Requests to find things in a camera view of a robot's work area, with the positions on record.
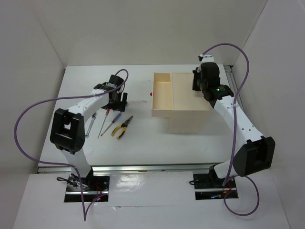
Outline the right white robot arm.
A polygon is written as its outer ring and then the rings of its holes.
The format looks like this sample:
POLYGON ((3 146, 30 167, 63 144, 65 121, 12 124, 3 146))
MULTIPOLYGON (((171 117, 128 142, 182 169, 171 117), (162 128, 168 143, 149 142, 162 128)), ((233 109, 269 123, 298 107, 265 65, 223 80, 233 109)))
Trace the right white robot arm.
POLYGON ((220 70, 216 63, 203 62, 193 71, 193 90, 203 93, 204 99, 233 132, 231 157, 228 161, 209 168, 209 184, 221 187, 233 177, 245 177, 269 169, 275 141, 272 137, 265 137, 251 123, 235 101, 230 87, 220 83, 220 70))

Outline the aluminium side rail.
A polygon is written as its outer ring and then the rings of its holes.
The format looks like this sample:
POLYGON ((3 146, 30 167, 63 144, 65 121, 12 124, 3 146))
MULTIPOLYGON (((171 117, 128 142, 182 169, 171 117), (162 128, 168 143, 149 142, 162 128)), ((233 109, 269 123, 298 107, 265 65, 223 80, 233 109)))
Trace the aluminium side rail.
POLYGON ((236 92, 238 91, 238 86, 237 86, 235 78, 234 78, 233 66, 224 65, 224 71, 227 76, 227 80, 228 80, 231 90, 233 91, 234 94, 236 94, 236 92))

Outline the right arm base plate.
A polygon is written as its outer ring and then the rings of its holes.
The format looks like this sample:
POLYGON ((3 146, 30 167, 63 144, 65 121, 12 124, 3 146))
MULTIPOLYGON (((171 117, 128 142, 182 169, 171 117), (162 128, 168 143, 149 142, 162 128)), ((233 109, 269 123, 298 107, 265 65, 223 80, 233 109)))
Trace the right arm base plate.
POLYGON ((212 200, 227 198, 239 198, 235 179, 231 179, 222 186, 223 179, 212 181, 208 174, 193 174, 193 180, 189 184, 194 187, 196 200, 212 200))

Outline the aluminium front rail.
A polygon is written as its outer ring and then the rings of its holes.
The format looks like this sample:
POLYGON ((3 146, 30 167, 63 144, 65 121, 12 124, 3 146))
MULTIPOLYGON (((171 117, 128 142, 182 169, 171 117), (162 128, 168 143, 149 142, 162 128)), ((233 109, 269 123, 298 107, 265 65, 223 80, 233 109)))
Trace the aluminium front rail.
MULTIPOLYGON (((111 173, 111 172, 148 172, 148 171, 195 171, 209 170, 212 164, 159 164, 159 165, 117 165, 117 166, 92 166, 94 173, 111 173)), ((38 174, 49 173, 68 173, 69 167, 39 167, 38 174)))

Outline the red long thin screwdriver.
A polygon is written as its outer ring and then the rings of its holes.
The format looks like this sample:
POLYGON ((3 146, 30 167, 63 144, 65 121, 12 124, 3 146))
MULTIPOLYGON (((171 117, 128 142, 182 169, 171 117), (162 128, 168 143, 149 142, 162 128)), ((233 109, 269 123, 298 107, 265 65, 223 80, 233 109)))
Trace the red long thin screwdriver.
POLYGON ((105 124, 105 121, 106 121, 106 119, 107 119, 107 117, 108 117, 108 115, 109 115, 109 112, 110 112, 110 109, 107 109, 107 110, 106 110, 106 113, 105 113, 105 118, 104 118, 104 120, 103 120, 103 123, 102 123, 102 126, 101 126, 101 128, 100 128, 100 131, 99 131, 99 133, 98 133, 98 137, 97 137, 97 138, 99 138, 99 137, 101 136, 102 129, 103 129, 104 124, 105 124))

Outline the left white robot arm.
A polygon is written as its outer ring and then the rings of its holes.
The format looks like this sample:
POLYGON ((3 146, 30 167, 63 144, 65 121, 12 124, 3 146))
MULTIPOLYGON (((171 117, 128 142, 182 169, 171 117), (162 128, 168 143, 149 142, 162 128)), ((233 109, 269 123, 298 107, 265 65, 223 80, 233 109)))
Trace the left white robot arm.
POLYGON ((54 113, 50 141, 74 166, 72 174, 83 190, 89 190, 94 185, 93 169, 83 151, 85 123, 99 109, 124 112, 128 94, 123 92, 123 87, 124 79, 111 75, 109 81, 96 85, 89 97, 68 109, 59 108, 54 113))

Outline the silver ratchet wrench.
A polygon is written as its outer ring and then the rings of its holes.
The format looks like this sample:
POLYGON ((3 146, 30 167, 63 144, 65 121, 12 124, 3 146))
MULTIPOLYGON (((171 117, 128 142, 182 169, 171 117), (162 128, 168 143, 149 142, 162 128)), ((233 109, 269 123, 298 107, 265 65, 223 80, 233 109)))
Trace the silver ratchet wrench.
POLYGON ((87 132, 86 132, 86 134, 85 134, 85 137, 86 137, 86 138, 88 138, 89 135, 90 135, 90 131, 91 131, 91 129, 92 129, 92 126, 93 126, 93 124, 94 124, 95 119, 96 119, 96 113, 94 113, 94 114, 92 115, 92 117, 91 117, 91 122, 90 122, 89 127, 88 127, 88 130, 87 130, 87 132))

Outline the beige drawer cabinet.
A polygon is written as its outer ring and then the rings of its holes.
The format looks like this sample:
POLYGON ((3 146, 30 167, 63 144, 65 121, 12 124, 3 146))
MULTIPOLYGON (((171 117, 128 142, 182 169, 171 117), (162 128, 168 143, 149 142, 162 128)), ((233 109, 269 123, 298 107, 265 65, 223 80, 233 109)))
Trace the beige drawer cabinet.
POLYGON ((193 74, 171 73, 173 107, 169 133, 197 134, 201 131, 211 106, 201 91, 193 90, 193 74))

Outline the beige top drawer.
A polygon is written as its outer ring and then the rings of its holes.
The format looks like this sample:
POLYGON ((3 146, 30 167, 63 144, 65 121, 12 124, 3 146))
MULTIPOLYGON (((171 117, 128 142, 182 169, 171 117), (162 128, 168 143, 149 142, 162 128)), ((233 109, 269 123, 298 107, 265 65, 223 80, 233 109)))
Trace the beige top drawer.
POLYGON ((173 109, 172 77, 170 73, 154 73, 152 117, 169 118, 173 109))

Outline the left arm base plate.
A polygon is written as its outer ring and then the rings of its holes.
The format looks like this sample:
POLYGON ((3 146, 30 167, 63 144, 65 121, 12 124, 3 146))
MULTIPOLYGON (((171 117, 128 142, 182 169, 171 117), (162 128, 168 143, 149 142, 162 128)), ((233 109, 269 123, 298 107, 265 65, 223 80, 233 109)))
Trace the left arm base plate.
MULTIPOLYGON (((57 181, 66 183, 64 202, 81 202, 81 186, 71 174, 68 178, 57 177, 57 181)), ((94 176, 90 184, 83 184, 84 202, 108 202, 110 176, 94 176)))

